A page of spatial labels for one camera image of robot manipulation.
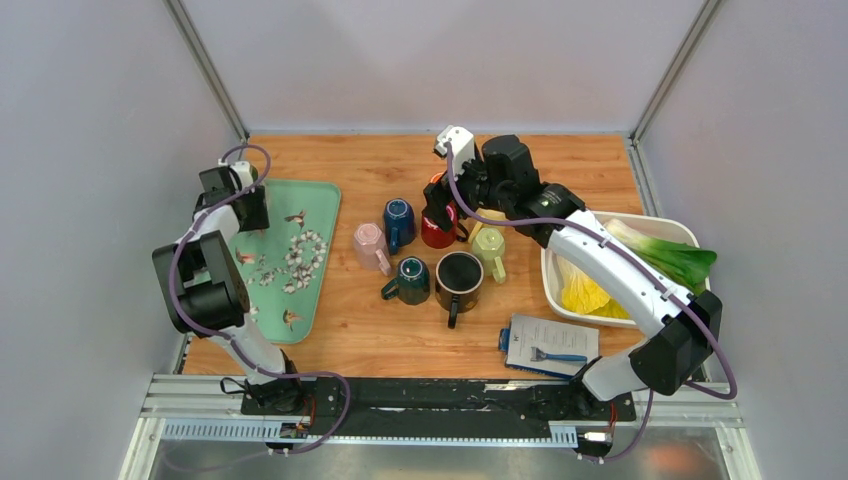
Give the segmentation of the light green octagonal mug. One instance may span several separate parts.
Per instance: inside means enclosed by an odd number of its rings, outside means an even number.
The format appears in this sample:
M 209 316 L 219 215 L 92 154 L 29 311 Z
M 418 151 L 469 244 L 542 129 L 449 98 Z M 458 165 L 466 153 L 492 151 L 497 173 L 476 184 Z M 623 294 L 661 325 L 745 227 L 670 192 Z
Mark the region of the light green octagonal mug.
M 501 231 L 492 227 L 481 228 L 471 244 L 472 253 L 482 263 L 484 274 L 503 284 L 506 281 L 503 263 L 506 244 Z

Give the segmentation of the black skull mug red inside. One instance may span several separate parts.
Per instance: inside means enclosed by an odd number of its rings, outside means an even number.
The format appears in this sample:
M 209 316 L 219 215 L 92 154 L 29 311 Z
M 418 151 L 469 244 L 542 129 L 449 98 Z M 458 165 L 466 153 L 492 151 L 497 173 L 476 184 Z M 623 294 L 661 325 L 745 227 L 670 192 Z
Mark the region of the black skull mug red inside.
M 483 280 L 482 263 L 469 252 L 450 252 L 438 261 L 435 293 L 439 305 L 448 312 L 449 329 L 456 328 L 460 314 L 479 303 Z

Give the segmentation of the dark green octagonal mug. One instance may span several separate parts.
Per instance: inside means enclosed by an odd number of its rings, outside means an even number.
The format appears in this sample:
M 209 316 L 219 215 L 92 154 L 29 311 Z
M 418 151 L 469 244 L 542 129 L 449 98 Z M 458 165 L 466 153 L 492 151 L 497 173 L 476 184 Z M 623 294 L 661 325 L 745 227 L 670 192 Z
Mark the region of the dark green octagonal mug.
M 399 299 L 406 305 L 419 305 L 430 296 L 430 275 L 427 264 L 420 258 L 402 259 L 395 276 L 382 288 L 383 300 Z

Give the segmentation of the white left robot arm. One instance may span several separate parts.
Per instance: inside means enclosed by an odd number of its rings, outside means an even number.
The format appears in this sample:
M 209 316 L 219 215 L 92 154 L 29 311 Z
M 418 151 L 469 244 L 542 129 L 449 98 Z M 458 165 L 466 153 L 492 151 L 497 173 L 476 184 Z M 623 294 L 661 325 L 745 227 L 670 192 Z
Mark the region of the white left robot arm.
M 283 415 L 300 410 L 306 388 L 293 362 L 260 332 L 249 313 L 249 295 L 229 249 L 240 232 L 268 227 L 265 188 L 245 161 L 219 161 L 200 172 L 189 231 L 155 249 L 152 262 L 175 329 L 210 339 L 244 370 L 246 401 Z

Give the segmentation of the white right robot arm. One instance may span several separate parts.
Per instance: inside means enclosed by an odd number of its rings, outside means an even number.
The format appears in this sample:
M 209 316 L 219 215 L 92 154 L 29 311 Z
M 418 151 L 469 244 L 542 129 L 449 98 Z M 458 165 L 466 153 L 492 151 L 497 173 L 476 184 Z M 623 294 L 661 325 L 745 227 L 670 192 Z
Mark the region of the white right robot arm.
M 492 137 L 482 146 L 460 126 L 440 132 L 434 153 L 446 163 L 425 187 L 424 212 L 441 229 L 446 208 L 462 216 L 479 208 L 505 214 L 505 226 L 533 239 L 588 274 L 628 312 L 641 343 L 592 360 L 575 376 L 573 410 L 595 418 L 612 399 L 649 389 L 670 396 L 710 357 L 726 357 L 718 345 L 722 303 L 708 290 L 691 292 L 660 273 L 614 237 L 575 193 L 543 182 L 529 147 L 515 135 Z

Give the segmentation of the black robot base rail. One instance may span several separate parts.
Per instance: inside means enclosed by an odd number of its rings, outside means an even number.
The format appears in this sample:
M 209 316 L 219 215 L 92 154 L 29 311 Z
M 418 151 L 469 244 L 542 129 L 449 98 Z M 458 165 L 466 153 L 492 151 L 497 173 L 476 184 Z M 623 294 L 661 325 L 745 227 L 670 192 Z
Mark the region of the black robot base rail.
M 562 422 L 620 422 L 636 418 L 633 398 L 612 402 L 573 393 L 562 381 L 362 378 L 348 380 L 346 391 L 333 378 L 304 379 L 299 392 L 285 394 L 280 406 L 242 401 L 246 415 L 295 415 L 316 420 L 315 433 L 326 433 L 339 416 L 335 434 L 389 438 L 542 439 L 550 425 Z

